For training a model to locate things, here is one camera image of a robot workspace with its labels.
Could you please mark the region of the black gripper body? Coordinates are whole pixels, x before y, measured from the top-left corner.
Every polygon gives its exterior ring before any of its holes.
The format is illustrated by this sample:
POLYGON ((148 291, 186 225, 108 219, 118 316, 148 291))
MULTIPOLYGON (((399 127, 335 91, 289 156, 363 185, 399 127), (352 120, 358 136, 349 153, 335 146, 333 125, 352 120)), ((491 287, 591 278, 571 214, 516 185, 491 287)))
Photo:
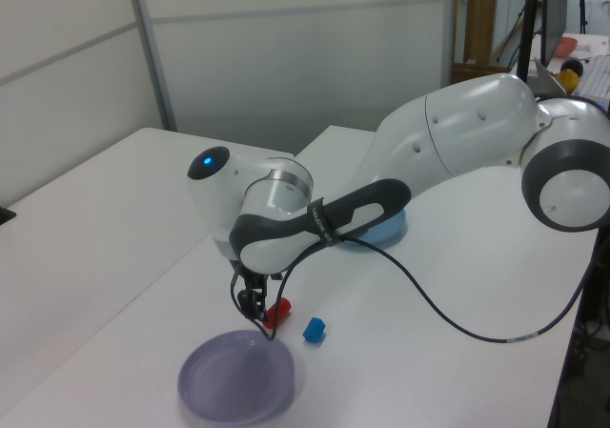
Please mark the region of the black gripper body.
POLYGON ((267 274, 257 273, 248 269, 237 260, 232 261, 232 267, 234 270, 234 275, 242 277, 244 280, 264 280, 269 277, 267 274))

